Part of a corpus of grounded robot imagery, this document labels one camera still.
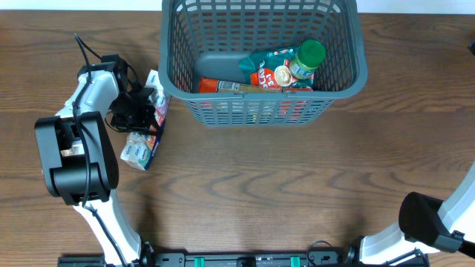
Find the white tissue pack bundle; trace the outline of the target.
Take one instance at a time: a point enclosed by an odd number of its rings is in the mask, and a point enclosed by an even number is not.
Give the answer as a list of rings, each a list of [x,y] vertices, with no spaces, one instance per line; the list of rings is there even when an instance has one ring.
[[[159,129],[163,132],[171,96],[161,85],[156,70],[150,70],[145,86],[154,89],[151,95],[152,104],[154,106],[154,118]],[[127,136],[125,147],[120,154],[120,159],[133,168],[146,171],[153,161],[161,139],[161,135],[155,136],[137,132],[130,133]]]

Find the spaghetti pack with red ends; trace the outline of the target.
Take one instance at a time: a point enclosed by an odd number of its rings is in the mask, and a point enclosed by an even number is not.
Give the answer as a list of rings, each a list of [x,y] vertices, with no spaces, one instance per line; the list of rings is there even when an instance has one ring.
[[[312,91],[312,88],[262,88],[256,85],[202,78],[198,84],[199,93],[283,93]]]

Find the green Nescafe coffee bag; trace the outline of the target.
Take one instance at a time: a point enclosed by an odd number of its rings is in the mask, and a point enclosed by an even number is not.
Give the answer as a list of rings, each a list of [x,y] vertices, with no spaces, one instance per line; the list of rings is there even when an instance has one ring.
[[[246,84],[261,88],[301,88],[313,91],[312,74],[309,79],[299,79],[290,72],[290,64],[295,58],[297,47],[258,51],[238,62]]]

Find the green lid jar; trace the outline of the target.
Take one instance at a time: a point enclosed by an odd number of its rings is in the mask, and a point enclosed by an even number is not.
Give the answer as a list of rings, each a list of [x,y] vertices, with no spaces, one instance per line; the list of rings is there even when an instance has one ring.
[[[306,40],[291,61],[290,73],[297,79],[310,79],[327,55],[326,48],[316,40]]]

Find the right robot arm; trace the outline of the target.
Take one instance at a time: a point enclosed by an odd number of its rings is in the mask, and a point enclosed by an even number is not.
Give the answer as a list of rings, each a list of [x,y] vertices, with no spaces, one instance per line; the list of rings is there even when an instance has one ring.
[[[398,221],[362,237],[348,248],[346,266],[429,266],[432,253],[474,257],[474,167],[458,188],[441,200],[409,193]]]

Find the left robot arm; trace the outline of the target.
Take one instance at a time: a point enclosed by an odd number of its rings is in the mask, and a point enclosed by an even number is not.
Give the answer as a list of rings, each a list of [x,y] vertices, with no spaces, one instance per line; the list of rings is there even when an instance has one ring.
[[[47,190],[87,221],[104,254],[62,256],[58,266],[157,266],[149,243],[132,228],[117,196],[119,166],[106,128],[158,140],[157,100],[165,96],[155,70],[145,85],[128,78],[117,54],[77,74],[78,86],[55,116],[34,125]]]

